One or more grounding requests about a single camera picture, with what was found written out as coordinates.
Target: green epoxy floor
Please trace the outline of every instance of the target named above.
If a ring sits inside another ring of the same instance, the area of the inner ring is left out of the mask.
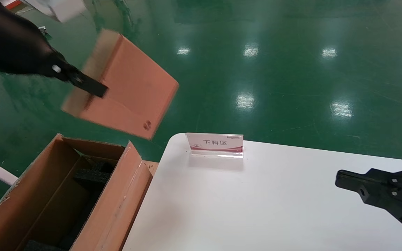
[[[402,159],[402,0],[85,3],[66,24],[21,15],[77,67],[100,29],[119,31],[180,88],[148,142],[61,112],[70,84],[0,74],[0,165],[15,175],[56,133],[131,140],[154,161],[180,132]],[[7,189],[0,182],[0,198]]]

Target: label card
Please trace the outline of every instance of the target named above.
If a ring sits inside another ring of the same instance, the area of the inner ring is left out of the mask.
[[[243,135],[186,133],[192,150],[242,153]]]

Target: sign holder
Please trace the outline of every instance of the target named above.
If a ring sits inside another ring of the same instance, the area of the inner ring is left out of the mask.
[[[186,133],[190,154],[203,157],[243,158],[243,135]]]

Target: white table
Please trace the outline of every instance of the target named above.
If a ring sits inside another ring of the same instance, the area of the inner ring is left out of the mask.
[[[244,142],[244,159],[193,157],[174,135],[123,251],[402,251],[402,224],[335,186],[338,170],[402,160]]]

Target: cardboard box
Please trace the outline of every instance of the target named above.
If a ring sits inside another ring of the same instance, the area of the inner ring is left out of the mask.
[[[57,246],[91,197],[73,177],[98,161],[115,168],[70,250],[121,250],[157,163],[143,161],[131,142],[58,134],[0,201],[0,251],[22,251],[29,240]]]
[[[111,30],[102,30],[82,72],[109,90],[102,99],[74,88],[62,110],[146,139],[155,135],[179,86],[132,42]]]

